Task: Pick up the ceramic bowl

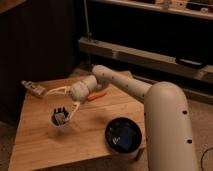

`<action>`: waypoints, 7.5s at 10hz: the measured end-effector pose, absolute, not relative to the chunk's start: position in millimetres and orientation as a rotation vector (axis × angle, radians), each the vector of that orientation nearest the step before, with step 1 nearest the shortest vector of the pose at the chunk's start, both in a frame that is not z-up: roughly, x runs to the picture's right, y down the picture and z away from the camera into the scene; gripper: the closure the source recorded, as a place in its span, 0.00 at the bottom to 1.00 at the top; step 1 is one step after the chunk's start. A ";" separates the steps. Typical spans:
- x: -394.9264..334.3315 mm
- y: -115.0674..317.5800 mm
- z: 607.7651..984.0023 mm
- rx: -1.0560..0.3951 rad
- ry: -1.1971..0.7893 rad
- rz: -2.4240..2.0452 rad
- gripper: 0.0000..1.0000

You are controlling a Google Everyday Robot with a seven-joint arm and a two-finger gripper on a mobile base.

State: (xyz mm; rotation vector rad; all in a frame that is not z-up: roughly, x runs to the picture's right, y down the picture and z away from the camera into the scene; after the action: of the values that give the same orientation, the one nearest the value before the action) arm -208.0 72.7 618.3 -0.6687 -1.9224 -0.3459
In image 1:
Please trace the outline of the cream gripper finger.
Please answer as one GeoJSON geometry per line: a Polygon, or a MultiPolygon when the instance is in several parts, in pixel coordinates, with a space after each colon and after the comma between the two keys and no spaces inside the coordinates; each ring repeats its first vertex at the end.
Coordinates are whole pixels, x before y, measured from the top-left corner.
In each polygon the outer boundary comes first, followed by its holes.
{"type": "Polygon", "coordinates": [[[72,103],[71,112],[67,116],[68,120],[70,120],[74,116],[74,114],[77,112],[77,110],[79,109],[79,107],[80,107],[80,102],[76,101],[76,102],[72,103]]]}
{"type": "Polygon", "coordinates": [[[58,88],[48,90],[46,92],[46,96],[54,95],[54,94],[66,95],[66,94],[69,94],[69,93],[70,93],[70,87],[69,86],[62,86],[62,87],[58,87],[58,88]]]}

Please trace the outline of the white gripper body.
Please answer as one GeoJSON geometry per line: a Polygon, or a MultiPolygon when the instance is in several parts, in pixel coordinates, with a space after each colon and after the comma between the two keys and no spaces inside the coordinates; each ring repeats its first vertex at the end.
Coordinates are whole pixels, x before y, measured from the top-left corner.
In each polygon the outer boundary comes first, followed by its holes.
{"type": "Polygon", "coordinates": [[[93,75],[75,82],[70,86],[70,94],[74,101],[84,102],[95,91],[97,80],[93,75]]]}

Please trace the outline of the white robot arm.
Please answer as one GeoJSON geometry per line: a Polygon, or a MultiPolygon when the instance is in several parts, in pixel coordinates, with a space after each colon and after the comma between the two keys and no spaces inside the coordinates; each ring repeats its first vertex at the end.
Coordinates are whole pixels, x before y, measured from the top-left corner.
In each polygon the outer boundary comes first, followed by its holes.
{"type": "Polygon", "coordinates": [[[149,84],[96,65],[91,75],[51,89],[48,95],[69,94],[81,103],[109,84],[144,104],[150,171],[199,171],[188,102],[179,86],[165,81],[149,84]]]}

